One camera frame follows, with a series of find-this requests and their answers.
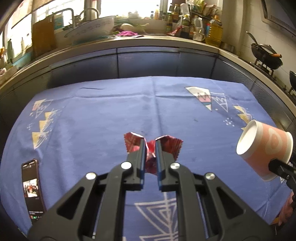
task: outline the white plastic jug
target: white plastic jug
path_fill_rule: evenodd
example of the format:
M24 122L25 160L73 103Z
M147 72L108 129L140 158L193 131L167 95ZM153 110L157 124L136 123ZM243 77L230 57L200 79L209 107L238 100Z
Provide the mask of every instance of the white plastic jug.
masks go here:
M204 28L203 28L203 23L202 23L202 19L201 18L195 17L193 19L193 24L195 26L195 31L196 32L198 32L198 33L200 32L201 34L204 33Z

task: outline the blue tablecloth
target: blue tablecloth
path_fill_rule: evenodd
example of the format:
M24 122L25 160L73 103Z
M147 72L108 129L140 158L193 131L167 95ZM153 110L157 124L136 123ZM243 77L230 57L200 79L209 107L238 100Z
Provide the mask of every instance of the blue tablecloth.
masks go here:
M123 134L149 141L169 134L182 139L178 162L193 172L214 172L270 223L290 189L280 178L263 182L236 154L248 121L274 126L242 84L191 77L141 77L77 83L37 94L8 137L0 168L1 200L21 231L31 222L23 196L21 164L39 160L49 209L87 172L102 174L126 159ZM141 192L126 197L126 240L173 240L174 193L161 193L145 174Z

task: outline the white heart pattern on cup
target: white heart pattern on cup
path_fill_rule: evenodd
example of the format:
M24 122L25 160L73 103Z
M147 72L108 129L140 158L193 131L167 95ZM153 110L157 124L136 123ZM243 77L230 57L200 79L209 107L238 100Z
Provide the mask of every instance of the white heart pattern on cup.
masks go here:
M265 153L272 155L279 152L283 146L283 140L280 135L272 128L268 129L269 139L265 146Z

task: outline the silver screw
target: silver screw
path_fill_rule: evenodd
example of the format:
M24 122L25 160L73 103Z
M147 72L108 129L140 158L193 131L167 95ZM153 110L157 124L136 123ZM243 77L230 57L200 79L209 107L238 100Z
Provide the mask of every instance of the silver screw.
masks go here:
M170 164L171 169L179 169L180 164L178 162L173 162Z
M215 174L214 173L211 173L211 172L208 172L205 175L205 178L208 179L208 180L213 180L215 178Z
M88 180L93 180L96 178L96 174L94 172L89 172L88 174L85 175L85 177Z
M131 163L128 161L125 161L121 164L122 169L130 169L131 168Z

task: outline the person's hand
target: person's hand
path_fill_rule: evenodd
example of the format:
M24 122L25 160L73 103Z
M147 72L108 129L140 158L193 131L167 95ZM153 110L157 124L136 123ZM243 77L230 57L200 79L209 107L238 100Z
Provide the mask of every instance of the person's hand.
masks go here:
M285 204L283 205L281 211L280 211L280 214L279 214L279 226L282 224L282 223L286 223L288 222L288 219L292 216L293 214L293 208L291 206L293 200L292 200L292 197L293 197L294 193L291 192L290 196L288 197L287 201L285 202Z

